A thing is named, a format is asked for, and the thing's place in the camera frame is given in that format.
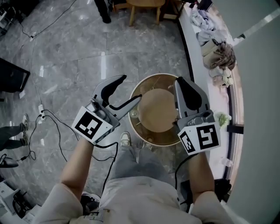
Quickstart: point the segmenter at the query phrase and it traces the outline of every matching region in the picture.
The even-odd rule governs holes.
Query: gray tile floor
[[[44,0],[23,21],[28,34],[39,32],[66,10],[73,0]],[[31,71],[38,86],[40,99],[45,109],[59,119],[71,124],[79,108],[89,101],[95,86],[103,79],[125,74],[127,79],[110,98],[114,105],[126,101],[138,81],[154,73],[171,73],[189,78],[189,69],[177,24],[163,21],[155,24],[155,12],[144,10],[136,13],[133,27],[129,27],[129,10],[112,13],[112,23],[104,24],[93,0],[78,0],[54,25],[33,41],[21,32],[19,24],[13,25],[0,41],[0,57]],[[0,125],[15,125],[22,115],[29,115],[29,136],[35,127],[40,100],[36,87],[29,78],[25,96],[18,93],[2,93],[5,102],[0,103]],[[59,123],[61,148],[66,158],[77,143],[74,134]],[[142,142],[134,134],[128,117],[121,126],[100,144],[118,141],[121,132],[128,130],[134,147]],[[37,124],[31,139],[31,148],[36,152],[35,161],[26,159],[19,166],[1,169],[1,175],[14,188],[27,191],[31,204],[42,205],[65,165],[58,146],[59,135],[55,124],[47,118]],[[28,148],[4,150],[9,157],[19,159],[28,154]],[[166,170],[174,177],[179,162],[186,156],[181,145],[155,148]],[[96,149],[94,155],[107,158],[115,154],[115,148]],[[103,181],[111,159],[91,163],[85,190],[101,194]],[[179,172],[186,179],[186,167]]]

